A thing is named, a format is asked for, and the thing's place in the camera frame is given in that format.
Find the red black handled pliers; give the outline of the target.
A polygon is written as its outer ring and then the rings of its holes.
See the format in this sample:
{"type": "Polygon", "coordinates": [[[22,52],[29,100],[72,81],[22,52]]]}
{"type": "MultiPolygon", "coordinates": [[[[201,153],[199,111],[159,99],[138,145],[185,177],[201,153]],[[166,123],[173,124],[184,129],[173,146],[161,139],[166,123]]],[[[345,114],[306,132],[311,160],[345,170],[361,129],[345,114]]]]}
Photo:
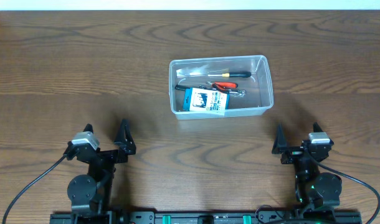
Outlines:
{"type": "Polygon", "coordinates": [[[225,94],[238,93],[238,84],[233,82],[208,82],[207,84],[225,94]]]}

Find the silver offset ring wrench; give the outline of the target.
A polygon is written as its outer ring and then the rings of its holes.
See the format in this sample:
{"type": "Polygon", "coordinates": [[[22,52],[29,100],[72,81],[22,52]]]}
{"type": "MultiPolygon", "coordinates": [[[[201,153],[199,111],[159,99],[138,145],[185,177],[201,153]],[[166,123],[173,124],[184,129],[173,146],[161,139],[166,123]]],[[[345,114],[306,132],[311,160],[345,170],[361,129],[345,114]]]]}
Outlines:
{"type": "Polygon", "coordinates": [[[228,95],[244,96],[245,94],[246,94],[245,90],[238,89],[238,93],[230,93],[228,95]]]}

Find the white teal screwdriver box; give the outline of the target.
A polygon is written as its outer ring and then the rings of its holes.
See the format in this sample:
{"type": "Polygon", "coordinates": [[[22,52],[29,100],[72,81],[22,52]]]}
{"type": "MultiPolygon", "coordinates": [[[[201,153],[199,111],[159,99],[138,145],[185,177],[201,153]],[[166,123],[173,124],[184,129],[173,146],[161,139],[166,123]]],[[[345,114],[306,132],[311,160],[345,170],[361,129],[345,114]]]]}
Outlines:
{"type": "Polygon", "coordinates": [[[217,90],[190,88],[185,91],[183,110],[223,113],[229,104],[229,95],[217,90]]]}

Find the yellow black screwdriver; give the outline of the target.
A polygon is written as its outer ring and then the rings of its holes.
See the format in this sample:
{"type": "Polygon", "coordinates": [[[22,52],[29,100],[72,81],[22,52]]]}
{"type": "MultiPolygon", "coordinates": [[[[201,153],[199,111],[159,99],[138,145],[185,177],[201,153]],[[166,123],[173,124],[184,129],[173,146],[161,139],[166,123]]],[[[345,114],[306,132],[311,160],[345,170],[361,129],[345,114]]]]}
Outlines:
{"type": "Polygon", "coordinates": [[[209,77],[224,77],[224,78],[250,78],[252,76],[251,72],[241,71],[241,72],[226,72],[226,73],[215,73],[208,74],[209,77]]]}

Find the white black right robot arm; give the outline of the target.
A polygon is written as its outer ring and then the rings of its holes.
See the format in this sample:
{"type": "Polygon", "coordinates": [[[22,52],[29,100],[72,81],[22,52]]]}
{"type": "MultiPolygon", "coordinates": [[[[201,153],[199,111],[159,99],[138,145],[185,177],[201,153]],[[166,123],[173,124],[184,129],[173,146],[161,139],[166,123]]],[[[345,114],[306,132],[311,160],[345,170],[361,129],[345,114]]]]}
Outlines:
{"type": "Polygon", "coordinates": [[[296,218],[335,220],[333,207],[340,204],[342,180],[336,174],[320,172],[318,163],[329,156],[333,140],[317,123],[313,132],[300,146],[289,146],[282,125],[277,126],[272,154],[280,154],[282,164],[295,169],[295,195],[301,205],[295,209],[296,218]]]}

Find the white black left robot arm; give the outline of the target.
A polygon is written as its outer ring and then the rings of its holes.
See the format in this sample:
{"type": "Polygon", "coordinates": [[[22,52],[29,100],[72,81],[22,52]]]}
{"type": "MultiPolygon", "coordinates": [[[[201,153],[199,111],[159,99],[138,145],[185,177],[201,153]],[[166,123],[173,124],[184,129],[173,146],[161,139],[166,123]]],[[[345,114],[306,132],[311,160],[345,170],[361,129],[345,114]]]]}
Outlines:
{"type": "Polygon", "coordinates": [[[128,223],[120,209],[110,208],[115,165],[128,162],[128,157],[136,154],[127,120],[121,121],[113,143],[117,149],[101,150],[91,124],[68,142],[65,158],[76,158],[88,165],[88,172],[74,177],[67,187],[72,223],[128,223]]]}

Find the clear plastic container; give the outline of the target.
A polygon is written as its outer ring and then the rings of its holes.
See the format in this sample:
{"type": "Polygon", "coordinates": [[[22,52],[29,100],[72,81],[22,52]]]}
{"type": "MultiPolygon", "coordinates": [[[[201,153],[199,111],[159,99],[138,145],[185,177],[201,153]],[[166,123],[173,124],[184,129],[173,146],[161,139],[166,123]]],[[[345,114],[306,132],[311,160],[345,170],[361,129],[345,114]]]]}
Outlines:
{"type": "Polygon", "coordinates": [[[192,58],[173,60],[169,64],[169,98],[171,111],[177,119],[228,118],[257,116],[274,104],[273,86],[267,58],[263,55],[233,57],[192,58]],[[208,74],[241,72],[252,73],[250,78],[209,77],[208,74]],[[185,91],[176,85],[191,88],[212,89],[207,82],[233,82],[238,89],[245,90],[244,96],[229,95],[229,104],[223,113],[184,111],[185,91]]]}

